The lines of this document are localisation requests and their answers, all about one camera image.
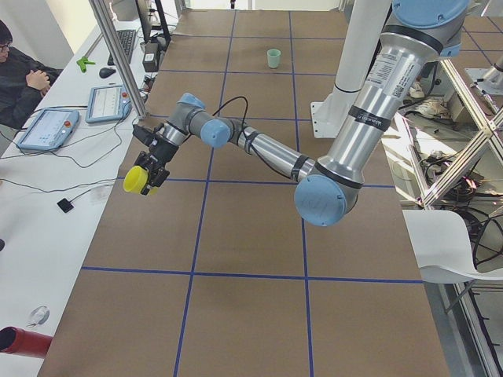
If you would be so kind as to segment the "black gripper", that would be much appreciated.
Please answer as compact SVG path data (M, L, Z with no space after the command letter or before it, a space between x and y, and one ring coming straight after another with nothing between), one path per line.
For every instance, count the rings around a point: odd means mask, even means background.
M148 180L145 186L145 194L150 195L166 181L170 171L166 165L177 153L179 146L165 138L157 138L156 143L148 147L148 151L140 151L134 162L135 167L147 170Z

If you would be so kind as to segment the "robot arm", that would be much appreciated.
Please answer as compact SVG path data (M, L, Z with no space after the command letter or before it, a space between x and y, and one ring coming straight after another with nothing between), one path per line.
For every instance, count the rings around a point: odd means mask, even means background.
M166 165L191 136L212 148L232 143L293 180L300 216L316 226L339 222L356 204L363 168L423 66L455 55L466 1L395 1L380 34L381 50L328 153L311 159L245 121L210 115L191 93L156 129L134 128L146 146L127 172L123 187L148 195L167 179Z

